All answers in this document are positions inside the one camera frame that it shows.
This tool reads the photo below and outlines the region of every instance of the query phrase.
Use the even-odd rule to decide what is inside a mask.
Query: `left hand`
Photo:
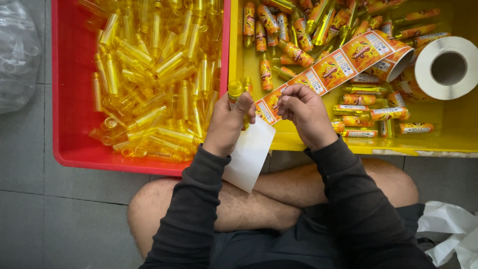
[[[250,94],[241,94],[233,110],[224,94],[214,105],[203,149],[219,157],[229,156],[239,139],[244,116],[251,124],[256,123],[256,105]]]

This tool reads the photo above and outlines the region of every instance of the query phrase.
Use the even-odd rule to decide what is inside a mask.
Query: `person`
[[[243,117],[255,123],[248,93],[233,110],[223,96],[182,180],[150,182],[131,200],[140,268],[435,268],[415,244],[424,205],[412,179],[354,155],[307,86],[286,88],[278,105],[315,165],[261,175],[251,194],[222,182]]]

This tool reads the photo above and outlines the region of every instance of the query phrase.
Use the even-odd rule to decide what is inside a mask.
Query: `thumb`
[[[285,109],[290,109],[299,116],[305,115],[307,113],[307,105],[296,97],[287,95],[282,96],[282,106]]]
[[[252,103],[254,103],[252,97],[248,92],[245,92],[239,96],[239,99],[236,101],[236,107],[231,112],[242,120],[248,113]]]

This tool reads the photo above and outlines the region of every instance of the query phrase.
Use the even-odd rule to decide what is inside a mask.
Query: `yellow plastic crate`
[[[251,1],[260,5],[258,0]],[[254,85],[254,100],[259,100],[265,94],[261,90],[259,76],[259,58],[256,56],[255,46],[245,48],[242,36],[242,13],[245,1],[231,3],[231,28],[229,44],[229,81],[251,77]],[[444,21],[434,31],[450,32],[478,44],[478,1],[473,0],[409,0],[404,3],[407,11],[419,11],[439,7],[442,9]],[[274,76],[274,87],[285,81]],[[332,107],[342,91],[339,88],[322,96],[329,116],[332,116]],[[451,101],[437,101],[430,103],[407,103],[412,117],[407,122],[427,122],[440,125],[440,131],[431,134],[403,134],[395,139],[381,137],[344,138],[349,148],[356,154],[380,155],[410,155],[434,157],[478,157],[478,90]],[[290,121],[279,121],[274,126],[277,133],[271,149],[300,151],[305,148],[297,134],[295,126]]]

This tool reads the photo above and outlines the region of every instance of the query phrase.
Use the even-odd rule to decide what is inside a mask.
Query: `hand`
[[[249,123],[256,123],[256,106],[250,94],[241,94],[232,110],[224,94],[214,105],[203,149],[219,157],[229,156],[239,139],[244,116]]]
[[[302,142],[311,150],[324,148],[338,139],[322,99],[309,87],[287,87],[277,104],[277,114],[294,123]]]

